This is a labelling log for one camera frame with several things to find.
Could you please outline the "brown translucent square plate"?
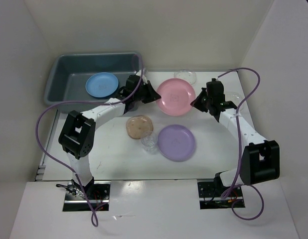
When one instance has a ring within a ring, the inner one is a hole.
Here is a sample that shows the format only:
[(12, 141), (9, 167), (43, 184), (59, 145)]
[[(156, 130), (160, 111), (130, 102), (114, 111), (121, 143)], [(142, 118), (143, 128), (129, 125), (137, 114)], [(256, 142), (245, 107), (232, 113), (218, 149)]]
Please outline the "brown translucent square plate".
[(152, 120), (145, 115), (131, 117), (126, 122), (126, 131), (130, 138), (141, 139), (148, 131), (153, 131), (154, 126)]

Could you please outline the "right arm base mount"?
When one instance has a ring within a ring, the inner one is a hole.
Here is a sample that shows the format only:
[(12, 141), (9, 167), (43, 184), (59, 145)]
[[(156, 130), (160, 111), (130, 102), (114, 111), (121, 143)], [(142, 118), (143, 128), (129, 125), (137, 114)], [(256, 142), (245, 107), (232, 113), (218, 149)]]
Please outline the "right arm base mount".
[(233, 208), (245, 207), (243, 193), (240, 187), (234, 189), (225, 199), (221, 199), (221, 194), (227, 188), (216, 183), (214, 179), (198, 180), (197, 187), (201, 210), (230, 209), (232, 205)]

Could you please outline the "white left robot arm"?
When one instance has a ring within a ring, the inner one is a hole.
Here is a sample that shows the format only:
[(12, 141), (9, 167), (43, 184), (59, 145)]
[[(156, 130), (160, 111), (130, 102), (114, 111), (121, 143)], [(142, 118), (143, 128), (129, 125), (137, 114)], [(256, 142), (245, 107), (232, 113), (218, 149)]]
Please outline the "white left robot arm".
[(150, 81), (130, 75), (113, 98), (91, 110), (71, 111), (68, 114), (58, 142), (74, 170), (72, 183), (81, 198), (89, 199), (94, 193), (94, 177), (88, 154), (94, 144), (95, 131), (108, 121), (131, 111), (138, 102), (148, 104), (160, 98)]

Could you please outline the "pink plastic plate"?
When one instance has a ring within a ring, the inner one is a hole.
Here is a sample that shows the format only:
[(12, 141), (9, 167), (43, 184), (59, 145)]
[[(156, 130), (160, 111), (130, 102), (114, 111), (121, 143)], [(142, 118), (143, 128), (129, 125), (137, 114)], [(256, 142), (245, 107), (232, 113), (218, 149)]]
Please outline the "pink plastic plate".
[(195, 90), (190, 83), (179, 78), (172, 78), (162, 82), (157, 88), (161, 96), (156, 100), (159, 109), (169, 116), (182, 116), (191, 109), (195, 100)]

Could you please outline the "clear dish at back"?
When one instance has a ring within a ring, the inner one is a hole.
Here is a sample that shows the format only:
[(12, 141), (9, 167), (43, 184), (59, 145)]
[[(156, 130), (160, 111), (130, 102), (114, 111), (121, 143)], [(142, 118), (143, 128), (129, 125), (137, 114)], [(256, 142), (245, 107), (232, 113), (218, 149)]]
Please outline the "clear dish at back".
[(194, 85), (197, 81), (197, 76), (194, 71), (179, 70), (177, 72), (174, 72), (174, 77), (185, 80), (191, 85)]

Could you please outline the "clear bowl at right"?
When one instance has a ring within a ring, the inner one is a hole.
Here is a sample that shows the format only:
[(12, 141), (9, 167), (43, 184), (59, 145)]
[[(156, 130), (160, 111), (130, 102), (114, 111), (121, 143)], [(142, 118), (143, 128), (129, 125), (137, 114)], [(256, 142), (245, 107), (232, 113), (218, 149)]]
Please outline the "clear bowl at right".
[(225, 92), (225, 100), (226, 101), (231, 101), (234, 103), (235, 106), (239, 106), (239, 104), (243, 101), (243, 97), (236, 93), (236, 92)]

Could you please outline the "grey plastic bin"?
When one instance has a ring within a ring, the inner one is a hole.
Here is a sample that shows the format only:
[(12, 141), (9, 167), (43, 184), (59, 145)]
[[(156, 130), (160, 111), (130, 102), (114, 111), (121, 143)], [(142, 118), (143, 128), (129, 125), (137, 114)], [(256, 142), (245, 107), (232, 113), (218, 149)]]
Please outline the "grey plastic bin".
[(88, 79), (97, 73), (112, 73), (118, 78), (120, 88), (141, 66), (135, 52), (61, 55), (55, 60), (47, 79), (44, 102), (48, 106), (63, 101), (105, 102), (117, 92), (102, 98), (94, 97), (86, 91)]

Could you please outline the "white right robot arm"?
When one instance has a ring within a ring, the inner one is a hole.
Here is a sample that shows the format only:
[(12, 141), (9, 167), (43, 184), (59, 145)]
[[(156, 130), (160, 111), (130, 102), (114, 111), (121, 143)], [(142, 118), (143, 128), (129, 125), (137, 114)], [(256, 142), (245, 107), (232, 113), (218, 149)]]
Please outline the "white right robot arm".
[(238, 141), (238, 165), (216, 174), (214, 192), (227, 197), (235, 186), (254, 185), (278, 179), (280, 147), (267, 140), (241, 116), (238, 107), (225, 99), (223, 84), (213, 78), (191, 103), (201, 112), (210, 113)]

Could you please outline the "blue plastic plate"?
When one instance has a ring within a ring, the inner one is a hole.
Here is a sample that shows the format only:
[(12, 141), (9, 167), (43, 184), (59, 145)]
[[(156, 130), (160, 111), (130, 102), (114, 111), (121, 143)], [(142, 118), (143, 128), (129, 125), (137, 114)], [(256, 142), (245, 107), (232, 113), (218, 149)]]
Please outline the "blue plastic plate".
[(119, 86), (118, 78), (108, 72), (92, 75), (86, 82), (85, 88), (89, 95), (95, 98), (105, 98), (112, 95)]

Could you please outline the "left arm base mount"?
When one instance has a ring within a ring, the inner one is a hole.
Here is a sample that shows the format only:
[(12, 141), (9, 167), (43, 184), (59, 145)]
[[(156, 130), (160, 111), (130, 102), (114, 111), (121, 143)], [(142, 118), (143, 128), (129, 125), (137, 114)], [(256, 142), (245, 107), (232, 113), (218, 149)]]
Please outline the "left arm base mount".
[[(65, 190), (64, 212), (84, 212), (90, 210), (84, 194), (80, 189), (75, 188), (72, 182), (56, 184), (56, 187)], [(97, 211), (109, 210), (110, 187), (110, 181), (95, 181), (94, 185), (87, 191), (87, 196), (93, 209)]]

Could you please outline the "purple plastic plate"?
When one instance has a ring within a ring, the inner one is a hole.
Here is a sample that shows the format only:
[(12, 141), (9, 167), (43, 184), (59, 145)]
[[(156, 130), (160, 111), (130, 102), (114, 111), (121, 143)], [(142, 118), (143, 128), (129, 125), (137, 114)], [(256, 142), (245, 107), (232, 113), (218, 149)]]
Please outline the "purple plastic plate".
[(157, 145), (161, 154), (174, 162), (187, 161), (196, 150), (193, 133), (179, 124), (164, 127), (158, 134)]

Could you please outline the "clear plastic cup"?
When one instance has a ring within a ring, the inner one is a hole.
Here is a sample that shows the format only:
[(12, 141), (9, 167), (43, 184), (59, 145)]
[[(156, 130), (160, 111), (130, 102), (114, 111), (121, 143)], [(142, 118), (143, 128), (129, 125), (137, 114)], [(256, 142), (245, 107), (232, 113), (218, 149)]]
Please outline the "clear plastic cup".
[(156, 150), (158, 139), (153, 131), (146, 131), (143, 133), (140, 141), (145, 151), (152, 152)]

